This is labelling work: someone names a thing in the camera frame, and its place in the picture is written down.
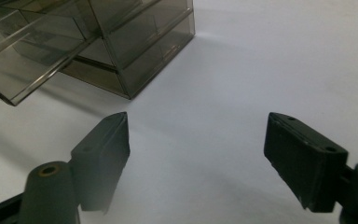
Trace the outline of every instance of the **clear plastic compartment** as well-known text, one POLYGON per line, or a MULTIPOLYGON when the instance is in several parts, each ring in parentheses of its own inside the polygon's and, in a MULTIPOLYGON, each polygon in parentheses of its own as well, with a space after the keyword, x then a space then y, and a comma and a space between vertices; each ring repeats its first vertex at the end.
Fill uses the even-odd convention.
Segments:
POLYGON ((194 33, 192 0, 0 0, 0 98, 60 69, 132 98, 194 33))
POLYGON ((19 11, 4 17, 0 20, 0 98, 18 104, 75 57, 84 42, 70 18, 45 16, 27 23, 19 11), (12 26, 12 21, 21 25, 12 26))
POLYGON ((124 69, 89 58, 76 57, 62 71, 130 99, 171 61, 194 34, 194 16, 190 13, 124 69))

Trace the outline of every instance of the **white table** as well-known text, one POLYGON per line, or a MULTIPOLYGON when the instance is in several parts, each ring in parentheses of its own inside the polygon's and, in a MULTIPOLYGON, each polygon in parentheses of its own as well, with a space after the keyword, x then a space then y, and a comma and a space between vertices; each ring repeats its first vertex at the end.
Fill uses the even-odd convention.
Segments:
POLYGON ((358 162, 358 0, 195 0, 197 37, 133 101, 58 74, 0 101, 0 202, 69 161, 128 111, 131 156, 111 211, 82 223, 337 223, 302 210, 263 156, 270 111, 301 119, 358 162))

